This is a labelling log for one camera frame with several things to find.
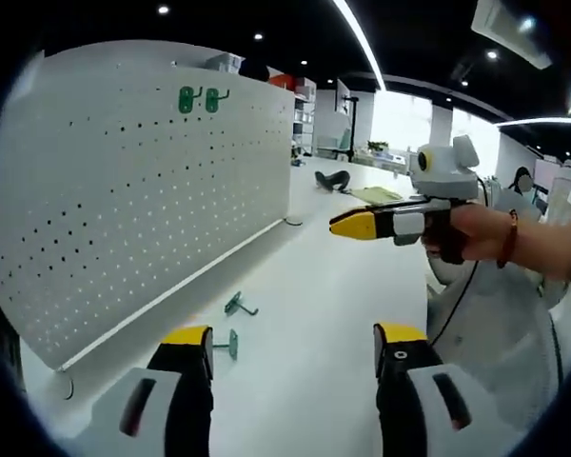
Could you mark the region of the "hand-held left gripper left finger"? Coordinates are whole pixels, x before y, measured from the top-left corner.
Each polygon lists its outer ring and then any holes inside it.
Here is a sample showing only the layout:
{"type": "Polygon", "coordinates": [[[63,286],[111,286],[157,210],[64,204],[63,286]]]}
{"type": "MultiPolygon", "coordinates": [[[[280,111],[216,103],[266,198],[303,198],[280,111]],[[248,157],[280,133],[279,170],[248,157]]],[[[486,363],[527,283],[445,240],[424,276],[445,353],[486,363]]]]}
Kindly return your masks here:
{"type": "Polygon", "coordinates": [[[179,328],[94,403],[85,456],[208,456],[212,327],[179,328]]]}

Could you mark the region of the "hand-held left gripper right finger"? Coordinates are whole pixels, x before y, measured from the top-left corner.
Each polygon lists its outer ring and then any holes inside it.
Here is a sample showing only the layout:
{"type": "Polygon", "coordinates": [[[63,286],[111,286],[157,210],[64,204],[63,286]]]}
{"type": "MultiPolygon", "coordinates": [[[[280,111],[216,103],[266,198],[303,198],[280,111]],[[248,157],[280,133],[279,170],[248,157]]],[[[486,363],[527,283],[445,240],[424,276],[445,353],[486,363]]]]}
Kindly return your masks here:
{"type": "Polygon", "coordinates": [[[445,364],[414,327],[373,326],[384,456],[503,456],[509,425],[492,395],[445,364]]]}

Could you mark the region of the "person's right hand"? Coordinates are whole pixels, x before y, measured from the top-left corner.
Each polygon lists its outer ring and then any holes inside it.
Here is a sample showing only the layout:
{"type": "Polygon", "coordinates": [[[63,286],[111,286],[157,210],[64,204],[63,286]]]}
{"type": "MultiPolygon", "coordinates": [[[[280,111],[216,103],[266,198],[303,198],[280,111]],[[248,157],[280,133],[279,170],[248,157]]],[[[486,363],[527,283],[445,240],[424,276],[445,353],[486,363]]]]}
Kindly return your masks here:
{"type": "Polygon", "coordinates": [[[497,260],[511,226],[508,213],[465,204],[426,214],[421,240],[430,255],[445,261],[456,255],[464,261],[497,260]]]}

